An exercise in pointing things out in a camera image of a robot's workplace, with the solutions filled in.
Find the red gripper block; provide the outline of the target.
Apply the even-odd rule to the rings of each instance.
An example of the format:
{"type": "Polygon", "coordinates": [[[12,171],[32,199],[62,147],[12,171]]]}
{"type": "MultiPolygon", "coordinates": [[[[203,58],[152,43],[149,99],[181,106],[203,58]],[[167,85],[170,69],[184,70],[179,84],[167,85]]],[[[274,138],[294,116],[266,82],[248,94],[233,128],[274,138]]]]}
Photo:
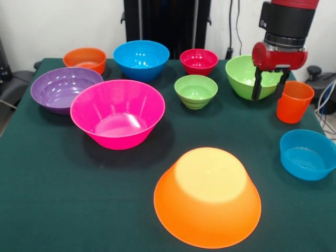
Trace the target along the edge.
{"type": "Polygon", "coordinates": [[[282,76],[276,87],[276,98],[281,98],[285,88],[286,81],[290,75],[290,70],[301,68],[308,58],[308,50],[306,47],[299,49],[290,49],[283,47],[275,47],[266,42],[258,42],[252,51],[252,59],[257,67],[255,71],[255,83],[251,99],[256,101],[259,99],[262,86],[262,71],[273,71],[283,69],[282,76]]]}

